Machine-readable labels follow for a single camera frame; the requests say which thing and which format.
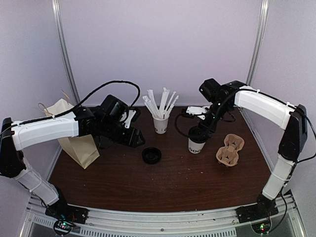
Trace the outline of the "single black cup lid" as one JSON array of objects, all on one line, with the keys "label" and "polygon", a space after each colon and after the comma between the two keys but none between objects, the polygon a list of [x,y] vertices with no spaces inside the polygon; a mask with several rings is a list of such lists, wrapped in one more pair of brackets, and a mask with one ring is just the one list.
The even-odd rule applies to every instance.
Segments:
[{"label": "single black cup lid", "polygon": [[191,141],[199,144],[206,142],[208,139],[208,137],[203,134],[203,131],[200,131],[197,126],[190,128],[188,137]]}]

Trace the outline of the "stack of black cup lids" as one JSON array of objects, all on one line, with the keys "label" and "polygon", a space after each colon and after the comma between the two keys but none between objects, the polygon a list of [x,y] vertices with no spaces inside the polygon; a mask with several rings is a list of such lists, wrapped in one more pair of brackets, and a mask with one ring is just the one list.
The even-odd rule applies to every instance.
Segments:
[{"label": "stack of black cup lids", "polygon": [[147,147],[142,151],[142,159],[147,164],[157,164],[161,160],[161,151],[156,147]]}]

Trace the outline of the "single white paper cup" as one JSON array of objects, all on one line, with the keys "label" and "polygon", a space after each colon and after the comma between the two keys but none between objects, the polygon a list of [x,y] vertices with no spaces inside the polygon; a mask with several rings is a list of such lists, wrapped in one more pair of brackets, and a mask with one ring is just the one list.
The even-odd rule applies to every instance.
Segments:
[{"label": "single white paper cup", "polygon": [[192,154],[199,154],[204,147],[206,140],[204,141],[195,141],[188,139],[188,149]]}]

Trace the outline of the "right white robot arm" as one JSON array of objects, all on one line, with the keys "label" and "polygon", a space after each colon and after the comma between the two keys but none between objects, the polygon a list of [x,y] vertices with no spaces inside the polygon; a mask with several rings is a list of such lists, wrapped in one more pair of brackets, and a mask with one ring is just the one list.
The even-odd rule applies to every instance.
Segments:
[{"label": "right white robot arm", "polygon": [[234,107],[250,110],[283,129],[276,165],[258,196],[259,203],[253,207],[256,217],[265,217],[272,210],[271,202],[288,182],[307,140],[306,108],[282,102],[237,80],[220,85],[215,79],[207,79],[199,91],[211,105],[197,125],[198,139],[210,137],[220,118]]}]

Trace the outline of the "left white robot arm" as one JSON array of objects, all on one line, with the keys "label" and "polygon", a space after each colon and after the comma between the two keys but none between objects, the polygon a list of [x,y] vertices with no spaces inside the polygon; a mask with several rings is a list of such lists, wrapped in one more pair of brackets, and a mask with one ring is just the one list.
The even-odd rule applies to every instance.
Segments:
[{"label": "left white robot arm", "polygon": [[3,120],[0,133],[0,174],[13,178],[40,197],[60,219],[71,215],[59,188],[43,180],[24,158],[23,149],[61,138],[103,136],[124,146],[136,148],[145,144],[140,129],[130,124],[140,116],[118,98],[108,95],[96,107],[75,106],[58,115],[29,121]]}]

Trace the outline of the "white cup holding straws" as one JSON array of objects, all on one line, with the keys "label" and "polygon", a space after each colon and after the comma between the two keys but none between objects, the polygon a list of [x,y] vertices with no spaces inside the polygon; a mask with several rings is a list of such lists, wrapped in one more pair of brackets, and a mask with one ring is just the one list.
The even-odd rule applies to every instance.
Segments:
[{"label": "white cup holding straws", "polygon": [[153,117],[154,128],[157,134],[164,134],[167,131],[169,117],[165,117],[164,119]]}]

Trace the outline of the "bundle of wrapped white straws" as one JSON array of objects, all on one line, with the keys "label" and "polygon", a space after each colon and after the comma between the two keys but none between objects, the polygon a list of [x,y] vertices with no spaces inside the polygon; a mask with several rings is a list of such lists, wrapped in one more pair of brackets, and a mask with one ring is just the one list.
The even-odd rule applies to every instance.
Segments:
[{"label": "bundle of wrapped white straws", "polygon": [[142,97],[144,105],[155,119],[167,119],[175,106],[175,103],[179,99],[179,95],[176,95],[176,91],[170,93],[170,89],[163,88],[160,101],[157,104],[152,89],[147,90],[147,95]]}]

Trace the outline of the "brown pulp cup carrier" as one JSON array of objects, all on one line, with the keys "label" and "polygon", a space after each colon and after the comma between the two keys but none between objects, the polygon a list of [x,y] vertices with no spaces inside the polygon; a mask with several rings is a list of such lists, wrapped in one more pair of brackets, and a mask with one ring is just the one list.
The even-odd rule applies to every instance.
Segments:
[{"label": "brown pulp cup carrier", "polygon": [[220,147],[216,153],[218,163],[226,167],[237,165],[239,160],[238,152],[244,146],[244,140],[235,134],[227,134],[224,139],[224,146]]}]

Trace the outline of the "brown paper bag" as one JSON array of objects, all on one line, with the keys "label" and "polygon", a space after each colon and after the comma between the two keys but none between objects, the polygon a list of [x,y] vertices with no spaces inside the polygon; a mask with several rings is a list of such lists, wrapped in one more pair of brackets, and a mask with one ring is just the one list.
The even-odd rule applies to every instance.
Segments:
[{"label": "brown paper bag", "polygon": [[[74,106],[69,96],[63,90],[62,93],[65,98],[61,98],[50,107],[46,107],[43,103],[38,103],[39,110],[48,117],[73,108]],[[62,149],[83,169],[90,166],[100,156],[91,135],[61,138],[58,139],[58,142]]]}]

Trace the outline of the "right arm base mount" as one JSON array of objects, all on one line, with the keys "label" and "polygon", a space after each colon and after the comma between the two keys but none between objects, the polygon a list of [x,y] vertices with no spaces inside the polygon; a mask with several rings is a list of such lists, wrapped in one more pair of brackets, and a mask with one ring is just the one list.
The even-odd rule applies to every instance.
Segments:
[{"label": "right arm base mount", "polygon": [[236,214],[240,224],[250,222],[252,230],[256,234],[263,235],[268,234],[272,229],[271,217],[278,214],[278,208],[271,207],[268,210],[264,210],[258,204],[253,204],[238,207]]}]

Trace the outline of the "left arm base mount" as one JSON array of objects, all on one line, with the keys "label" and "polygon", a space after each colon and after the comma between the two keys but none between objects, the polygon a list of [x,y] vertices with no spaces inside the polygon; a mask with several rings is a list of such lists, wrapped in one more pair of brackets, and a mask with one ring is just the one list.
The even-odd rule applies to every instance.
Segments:
[{"label": "left arm base mount", "polygon": [[65,214],[58,214],[49,207],[45,210],[45,214],[56,219],[53,230],[57,235],[64,236],[79,229],[78,224],[86,223],[88,209],[68,205]]}]

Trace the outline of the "right aluminium frame post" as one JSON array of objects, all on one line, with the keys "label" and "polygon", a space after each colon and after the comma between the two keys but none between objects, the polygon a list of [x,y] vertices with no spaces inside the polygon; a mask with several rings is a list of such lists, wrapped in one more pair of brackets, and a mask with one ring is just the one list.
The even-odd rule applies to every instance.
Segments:
[{"label": "right aluminium frame post", "polygon": [[260,55],[260,51],[261,51],[261,47],[262,47],[262,43],[263,43],[265,31],[266,31],[268,12],[269,12],[269,0],[262,0],[259,19],[258,19],[258,25],[257,25],[255,44],[254,44],[253,53],[252,53],[248,75],[247,75],[247,80],[246,80],[247,85],[252,84],[252,81],[255,75],[255,71],[258,64],[259,55]]}]

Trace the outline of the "aluminium frame post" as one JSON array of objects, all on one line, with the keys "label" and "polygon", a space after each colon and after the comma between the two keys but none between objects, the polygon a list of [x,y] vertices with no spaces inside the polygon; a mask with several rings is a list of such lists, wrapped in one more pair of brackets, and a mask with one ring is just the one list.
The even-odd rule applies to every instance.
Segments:
[{"label": "aluminium frame post", "polygon": [[77,89],[76,82],[74,79],[74,75],[73,75],[73,71],[72,71],[72,67],[71,67],[71,63],[69,59],[69,54],[67,50],[66,39],[65,39],[63,24],[62,24],[62,17],[61,17],[61,12],[60,12],[60,3],[59,3],[59,0],[52,0],[51,2],[52,2],[53,15],[55,19],[56,28],[57,28],[57,34],[59,38],[62,59],[63,59],[64,67],[66,70],[67,79],[70,84],[70,88],[71,88],[71,92],[73,94],[74,100],[76,103],[78,103],[80,101],[80,98],[79,98],[79,93],[78,93],[78,89]]},{"label": "aluminium frame post", "polygon": [[255,71],[258,64],[259,55],[260,55],[260,51],[261,51],[261,47],[262,47],[262,43],[263,43],[265,31],[266,31],[268,12],[269,12],[269,0],[262,0],[259,19],[258,19],[258,25],[257,25],[255,44],[254,44],[253,53],[252,53],[248,75],[247,75],[247,80],[246,80],[247,85],[252,84],[252,81],[255,75]]}]

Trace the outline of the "aluminium front rail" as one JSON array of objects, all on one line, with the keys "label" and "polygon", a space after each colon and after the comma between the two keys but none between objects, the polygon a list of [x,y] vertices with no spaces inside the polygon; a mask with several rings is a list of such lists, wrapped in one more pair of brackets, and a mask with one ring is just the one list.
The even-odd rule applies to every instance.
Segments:
[{"label": "aluminium front rail", "polygon": [[[268,235],[256,233],[255,228],[269,220],[275,228],[285,211],[282,200],[277,201],[277,215],[245,223],[239,221],[237,207],[170,213],[89,208],[85,224],[75,223],[65,237],[306,237],[298,209],[288,201],[286,216]],[[60,237],[53,230],[55,219],[44,211],[40,204],[31,203],[18,237]]]}]

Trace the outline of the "left aluminium frame post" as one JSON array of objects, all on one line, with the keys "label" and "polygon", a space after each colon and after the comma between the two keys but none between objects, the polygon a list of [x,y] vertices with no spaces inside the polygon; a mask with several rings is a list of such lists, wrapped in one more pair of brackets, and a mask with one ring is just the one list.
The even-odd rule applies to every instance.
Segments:
[{"label": "left aluminium frame post", "polygon": [[63,59],[64,67],[66,70],[67,79],[70,84],[70,88],[71,88],[71,92],[73,94],[74,100],[76,103],[78,103],[80,101],[80,98],[79,98],[79,93],[78,93],[78,89],[77,89],[76,82],[74,79],[74,75],[73,75],[73,71],[72,71],[72,67],[71,67],[71,63],[69,59],[69,54],[67,50],[66,39],[65,39],[63,24],[62,24],[62,17],[61,17],[61,12],[60,12],[60,3],[59,3],[59,0],[52,0],[51,2],[52,2],[53,15],[55,19],[56,28],[57,28],[57,34],[59,38],[62,59]]}]

